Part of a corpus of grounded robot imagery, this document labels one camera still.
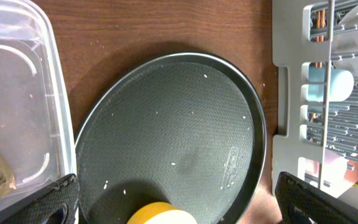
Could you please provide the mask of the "wooden chopstick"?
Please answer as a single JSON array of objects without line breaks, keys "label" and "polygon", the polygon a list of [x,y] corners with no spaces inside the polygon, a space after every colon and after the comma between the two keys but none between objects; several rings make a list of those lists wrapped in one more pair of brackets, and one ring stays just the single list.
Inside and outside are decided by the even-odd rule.
[{"label": "wooden chopstick", "polygon": [[[318,15],[318,19],[317,19],[317,25],[316,25],[316,27],[317,28],[324,28],[326,25],[325,25],[325,14],[326,14],[326,12],[325,12],[325,10],[323,9],[323,10],[320,10],[320,11],[318,11],[318,13],[317,13],[317,15]],[[321,35],[321,36],[318,36],[317,38],[316,38],[316,41],[317,42],[322,42],[324,40],[324,36],[323,35]],[[315,63],[315,65],[316,65],[316,67],[318,67],[318,68],[321,68],[322,66],[323,66],[323,63],[322,62],[316,62]]]},{"label": "wooden chopstick", "polygon": [[[318,11],[317,13],[317,20],[316,20],[316,28],[317,29],[320,29],[321,27],[324,27],[324,17],[325,17],[325,12],[323,11],[323,25],[321,25],[321,11]],[[317,36],[317,37],[315,37],[315,42],[319,42],[320,40],[319,40],[319,37]],[[321,65],[320,65],[320,62],[315,62],[314,63],[314,66],[315,67],[321,67]],[[317,114],[316,113],[313,113],[312,114],[312,119],[315,119],[315,118],[317,118]]]}]

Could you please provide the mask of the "blue cup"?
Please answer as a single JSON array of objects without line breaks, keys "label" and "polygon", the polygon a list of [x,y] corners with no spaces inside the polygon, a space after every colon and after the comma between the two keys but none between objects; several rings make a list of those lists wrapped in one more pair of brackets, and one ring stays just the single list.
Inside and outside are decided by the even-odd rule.
[{"label": "blue cup", "polygon": [[[318,82],[324,82],[325,68],[310,67],[308,80],[314,84],[308,86],[308,101],[322,102],[324,98],[324,85]],[[330,102],[340,102],[346,100],[354,88],[354,77],[348,70],[331,69],[330,76]]]}]

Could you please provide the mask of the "pink cup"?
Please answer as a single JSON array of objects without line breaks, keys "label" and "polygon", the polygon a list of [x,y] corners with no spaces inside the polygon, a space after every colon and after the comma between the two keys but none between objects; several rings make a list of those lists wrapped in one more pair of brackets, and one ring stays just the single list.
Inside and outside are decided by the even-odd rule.
[{"label": "pink cup", "polygon": [[[338,183],[344,179],[347,170],[347,159],[339,154],[326,150],[324,155],[323,177],[324,186],[330,187],[331,184]],[[305,180],[314,182],[316,187],[319,176],[319,162],[305,159]]]}]

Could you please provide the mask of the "yellow bowl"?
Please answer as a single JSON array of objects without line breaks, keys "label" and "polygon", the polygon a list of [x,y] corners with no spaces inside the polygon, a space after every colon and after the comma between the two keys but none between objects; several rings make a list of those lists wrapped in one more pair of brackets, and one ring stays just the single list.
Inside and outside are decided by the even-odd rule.
[{"label": "yellow bowl", "polygon": [[150,203],[133,214],[127,224],[197,224],[188,212],[167,202]]}]

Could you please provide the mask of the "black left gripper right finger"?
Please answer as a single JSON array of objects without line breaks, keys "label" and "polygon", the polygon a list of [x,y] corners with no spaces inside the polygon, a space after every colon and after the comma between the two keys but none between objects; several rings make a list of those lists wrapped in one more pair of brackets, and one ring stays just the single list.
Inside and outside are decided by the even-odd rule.
[{"label": "black left gripper right finger", "polygon": [[358,209],[281,172],[275,188],[283,223],[358,224]]}]

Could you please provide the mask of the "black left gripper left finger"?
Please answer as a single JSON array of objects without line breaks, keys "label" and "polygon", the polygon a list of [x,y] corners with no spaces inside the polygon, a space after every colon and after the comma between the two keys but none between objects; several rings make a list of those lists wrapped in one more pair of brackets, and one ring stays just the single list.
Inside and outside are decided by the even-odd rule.
[{"label": "black left gripper left finger", "polygon": [[69,174],[0,211],[0,224],[76,222],[79,181]]}]

